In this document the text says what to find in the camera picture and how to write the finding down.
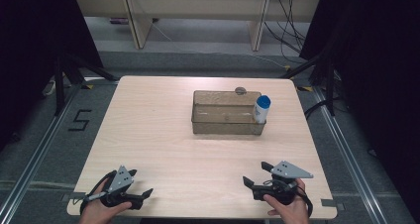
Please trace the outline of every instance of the brown translucent bin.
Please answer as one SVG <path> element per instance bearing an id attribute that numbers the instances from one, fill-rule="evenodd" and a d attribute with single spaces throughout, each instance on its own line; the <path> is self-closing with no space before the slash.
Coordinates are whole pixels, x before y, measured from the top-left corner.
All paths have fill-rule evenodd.
<path id="1" fill-rule="evenodd" d="M 254 120 L 260 92 L 194 91 L 192 130 L 194 134 L 260 135 L 265 124 Z"/>

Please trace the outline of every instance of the hand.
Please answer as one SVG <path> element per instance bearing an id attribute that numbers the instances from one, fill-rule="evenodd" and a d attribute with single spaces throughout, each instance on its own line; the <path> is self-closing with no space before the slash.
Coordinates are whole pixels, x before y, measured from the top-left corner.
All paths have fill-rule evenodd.
<path id="1" fill-rule="evenodd" d="M 99 193 L 107 179 L 96 188 L 94 194 Z M 131 202 L 124 202 L 115 207 L 106 207 L 99 199 L 89 202 L 81 214 L 79 224 L 109 224 L 114 216 L 131 207 Z"/>
<path id="2" fill-rule="evenodd" d="M 296 179 L 297 186 L 305 190 L 305 183 L 300 179 Z M 268 212 L 268 215 L 280 215 L 286 224 L 308 224 L 308 210 L 306 208 L 306 202 L 298 195 L 294 197 L 293 202 L 289 205 L 283 205 L 278 202 L 274 197 L 266 194 L 263 199 L 274 209 Z"/>

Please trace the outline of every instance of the white bottle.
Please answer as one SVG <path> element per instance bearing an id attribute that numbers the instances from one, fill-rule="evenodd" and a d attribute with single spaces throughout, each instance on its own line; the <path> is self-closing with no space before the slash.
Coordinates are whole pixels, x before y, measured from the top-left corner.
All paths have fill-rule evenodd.
<path id="1" fill-rule="evenodd" d="M 254 107 L 254 120 L 256 120 L 257 123 L 265 123 L 266 115 L 268 113 L 270 104 L 271 101 L 266 95 L 260 96 L 257 99 L 256 105 Z"/>

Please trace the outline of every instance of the blue bottle cap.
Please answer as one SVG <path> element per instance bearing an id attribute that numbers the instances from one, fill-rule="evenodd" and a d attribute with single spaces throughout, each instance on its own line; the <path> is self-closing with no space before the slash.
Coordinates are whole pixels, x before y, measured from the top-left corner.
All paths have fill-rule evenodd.
<path id="1" fill-rule="evenodd" d="M 260 96 L 260 97 L 257 99 L 257 104 L 258 104 L 261 108 L 263 108 L 263 109 L 267 109 L 267 108 L 269 108 L 269 105 L 271 104 L 271 100 L 269 100 L 268 96 L 263 95 L 263 96 Z"/>

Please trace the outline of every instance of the wooden table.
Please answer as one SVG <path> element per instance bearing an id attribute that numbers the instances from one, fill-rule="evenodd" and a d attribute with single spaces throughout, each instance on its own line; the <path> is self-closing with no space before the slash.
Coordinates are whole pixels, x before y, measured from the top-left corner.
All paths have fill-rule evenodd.
<path id="1" fill-rule="evenodd" d="M 194 90 L 259 91 L 271 99 L 262 135 L 194 135 Z M 76 185 L 89 192 L 107 172 L 137 169 L 128 193 L 153 188 L 141 210 L 122 215 L 163 218 L 268 219 L 268 204 L 253 200 L 243 175 L 270 179 L 261 162 L 286 160 L 312 174 L 304 179 L 311 218 L 332 219 L 335 207 L 293 83 L 287 79 L 220 77 L 123 77 Z M 78 215 L 79 204 L 67 206 Z"/>

